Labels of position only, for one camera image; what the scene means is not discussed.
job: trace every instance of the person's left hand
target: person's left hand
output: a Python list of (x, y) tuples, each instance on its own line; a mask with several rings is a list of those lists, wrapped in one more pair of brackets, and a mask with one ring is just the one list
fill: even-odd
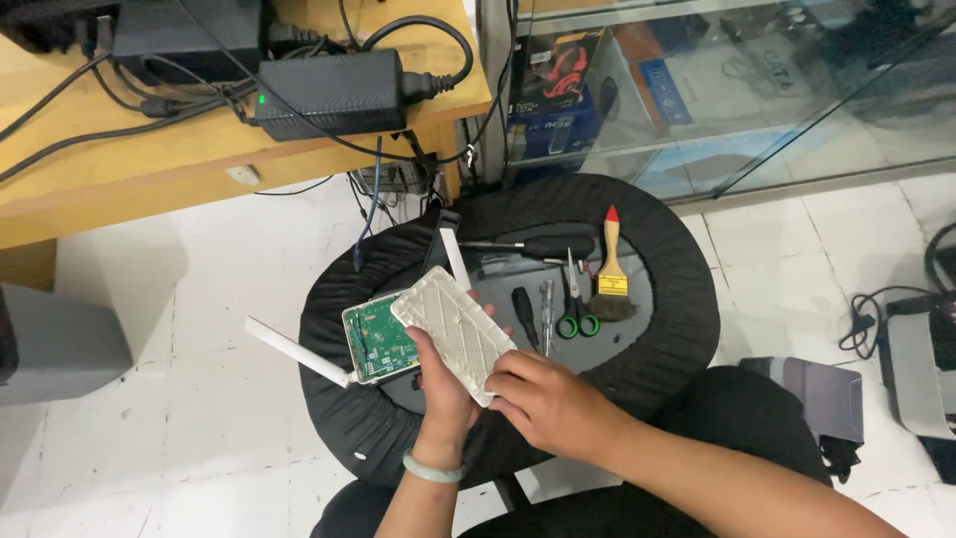
[[(478, 301), (478, 292), (471, 290), (468, 295)], [(489, 316), (494, 315), (494, 306), (484, 308)], [(505, 334), (511, 336), (514, 330), (504, 327)], [(422, 390), (424, 391), (425, 413), (423, 429), (427, 425), (430, 433), (447, 436), (448, 440), (463, 441), (468, 430), (474, 425), (481, 413), (481, 406), (468, 394), (465, 386), (438, 354), (431, 337), (424, 330), (411, 326), (405, 333), (415, 341), (415, 349), (422, 365)]]

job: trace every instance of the scissors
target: scissors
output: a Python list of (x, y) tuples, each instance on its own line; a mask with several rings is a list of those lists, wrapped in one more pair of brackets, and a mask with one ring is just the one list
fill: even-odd
[(584, 336), (598, 334), (600, 322), (588, 312), (581, 299), (581, 291), (577, 287), (575, 262), (571, 258), (571, 249), (568, 249), (568, 292), (564, 294), (564, 315), (555, 324), (557, 335), (561, 338), (574, 338), (578, 333)]

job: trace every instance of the wooden desk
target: wooden desk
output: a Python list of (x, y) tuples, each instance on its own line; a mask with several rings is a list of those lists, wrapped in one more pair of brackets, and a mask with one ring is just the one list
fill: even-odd
[[(336, 40), (345, 38), (337, 0), (276, 3), (281, 20)], [(408, 128), (415, 129), (426, 152), (457, 153), (457, 120), (485, 113), (491, 103), (462, 3), (346, 0), (345, 4), (359, 41), (411, 14), (437, 17), (466, 36), (475, 53), (468, 77), (454, 90), (408, 111)], [(464, 61), (451, 37), (424, 26), (398, 30), (379, 46), (397, 49), (406, 71), (455, 73)], [(0, 87), (6, 89), (0, 101), (0, 125), (11, 123), (84, 63), (78, 51), (34, 56), (2, 36), (0, 58)], [(100, 71), (122, 97), (138, 101), (112, 78), (112, 70)], [(0, 143), (0, 169), (64, 138), (150, 122), (110, 101), (87, 74)], [(358, 135), (348, 140), (374, 149), (375, 138)], [(383, 150), (411, 155), (404, 140), (395, 142), (387, 136)], [(0, 184), (0, 249), (370, 167), (374, 162), (374, 157), (328, 139), (274, 142), (262, 129), (238, 123), (231, 111), (222, 108), (154, 132), (63, 149)], [(255, 166), (262, 183), (248, 187), (226, 175), (226, 168), (242, 165)], [(444, 172), (446, 189), (457, 197), (457, 167), (452, 163)]]

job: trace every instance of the hand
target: hand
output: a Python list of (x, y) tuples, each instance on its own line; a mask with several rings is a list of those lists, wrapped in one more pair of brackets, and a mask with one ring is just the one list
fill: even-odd
[[(468, 295), (478, 301), (477, 291), (471, 290)], [(494, 315), (493, 305), (486, 305), (484, 310), (489, 316)], [(511, 327), (504, 327), (503, 330), (509, 336), (514, 332)], [(415, 341), (419, 363), (422, 365), (425, 401), (423, 431), (427, 429), (430, 435), (446, 437), (445, 440), (464, 441), (467, 431), (481, 413), (481, 406), (442, 362), (427, 332), (411, 326), (405, 333)]]
[(634, 421), (570, 370), (531, 351), (502, 355), (485, 390), (499, 394), (489, 408), (531, 446), (575, 460), (594, 463), (621, 426)]

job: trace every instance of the person's right hand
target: person's right hand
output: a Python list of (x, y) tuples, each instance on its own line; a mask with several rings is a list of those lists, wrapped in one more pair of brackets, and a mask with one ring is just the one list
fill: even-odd
[(485, 390), (531, 445), (556, 456), (593, 462), (634, 419), (570, 370), (531, 351), (508, 351), (494, 364)]

